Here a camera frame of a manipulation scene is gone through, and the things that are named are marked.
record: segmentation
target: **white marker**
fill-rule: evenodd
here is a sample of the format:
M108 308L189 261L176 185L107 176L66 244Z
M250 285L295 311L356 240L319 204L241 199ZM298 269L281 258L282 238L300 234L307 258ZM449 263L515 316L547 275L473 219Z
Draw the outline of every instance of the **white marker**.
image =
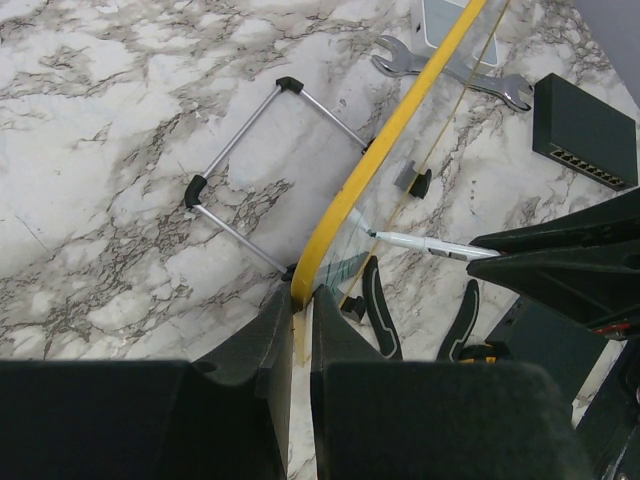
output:
M405 235L403 233L377 232L374 238L389 245L395 245L396 247L408 248L422 253L430 253L431 255L453 258L465 262L499 257L501 255L500 252L489 250L488 248L443 242L442 240L431 237L414 237L413 235Z

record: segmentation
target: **marble countertop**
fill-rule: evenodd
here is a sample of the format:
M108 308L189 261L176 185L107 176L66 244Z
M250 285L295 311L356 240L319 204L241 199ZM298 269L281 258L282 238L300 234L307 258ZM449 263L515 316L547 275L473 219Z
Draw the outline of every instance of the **marble countertop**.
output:
M413 81L377 72L372 45L382 33L408 39L410 3L0 2L0 356L195 359L253 318L279 275L188 213L184 188L281 76L372 138ZM640 119L569 0L513 0L497 36L497 73L535 83L555 72ZM611 196L534 154L531 125L530 113L467 93L430 162L427 198L409 202L396 230L467 242ZM335 127L282 96L202 198L290 264L359 158ZM393 248L380 265L405 357L433 358L464 265ZM476 339L514 299L481 291ZM607 348L578 411L619 349ZM306 375L294 371L298 479L315 475Z

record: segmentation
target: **silver wrench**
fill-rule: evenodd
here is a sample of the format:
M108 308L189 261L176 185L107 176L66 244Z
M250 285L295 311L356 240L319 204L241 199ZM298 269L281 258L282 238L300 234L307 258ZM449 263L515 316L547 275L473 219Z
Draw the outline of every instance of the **silver wrench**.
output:
M427 57L413 54L404 43L390 35L381 35L376 39L376 43L391 52L391 60L379 55L373 55L371 58L375 67L388 77L418 75L429 61ZM464 84L473 74L473 70L467 67L456 54L444 68L444 72ZM533 86L522 75L489 77L476 73L469 82L469 88L500 98L516 112L531 110L531 105L520 98L520 92L531 95Z

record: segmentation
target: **yellow edge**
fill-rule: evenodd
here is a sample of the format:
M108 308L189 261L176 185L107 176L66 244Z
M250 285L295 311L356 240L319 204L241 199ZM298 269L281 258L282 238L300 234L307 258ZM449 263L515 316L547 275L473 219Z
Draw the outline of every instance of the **yellow edge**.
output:
M336 195L336 198L329 205L322 220L320 220L311 235L309 242L307 242L293 275L291 296L296 303L306 306L311 300L313 279L340 226L382 165L382 162L384 162L396 140L409 123L409 120L411 120L411 117L424 100L424 97L426 97L456 48L458 48L486 2L487 0L471 0L469 2L456 24L449 31L429 63L418 76L416 82L384 125L338 195Z

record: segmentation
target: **white scale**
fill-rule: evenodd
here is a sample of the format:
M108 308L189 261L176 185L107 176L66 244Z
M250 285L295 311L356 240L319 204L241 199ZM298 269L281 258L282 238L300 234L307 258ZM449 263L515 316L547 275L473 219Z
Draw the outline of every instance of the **white scale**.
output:
M432 57L456 23L469 0L417 0L411 6L411 46L416 55ZM474 53L477 60L481 52ZM489 73L498 65L495 35L478 64L477 72Z

